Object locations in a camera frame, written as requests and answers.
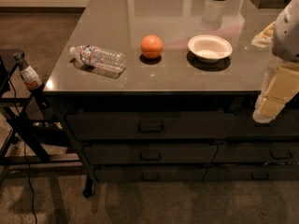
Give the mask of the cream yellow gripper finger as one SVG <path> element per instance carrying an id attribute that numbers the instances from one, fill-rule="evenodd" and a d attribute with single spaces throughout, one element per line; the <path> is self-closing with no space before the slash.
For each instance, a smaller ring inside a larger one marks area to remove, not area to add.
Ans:
<path id="1" fill-rule="evenodd" d="M 299 63 L 283 62 L 270 68 L 263 81 L 261 93 L 252 117 L 258 123 L 269 123 L 299 92 Z"/>

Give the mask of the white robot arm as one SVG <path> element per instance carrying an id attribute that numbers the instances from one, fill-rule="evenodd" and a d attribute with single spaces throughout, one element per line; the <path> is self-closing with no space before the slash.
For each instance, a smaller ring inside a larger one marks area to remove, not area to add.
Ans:
<path id="1" fill-rule="evenodd" d="M 278 67 L 268 66 L 252 114 L 256 122 L 269 123 L 299 92 L 299 0 L 291 0 L 274 22 L 254 36 L 251 44 L 259 48 L 270 46 L 282 60 Z"/>

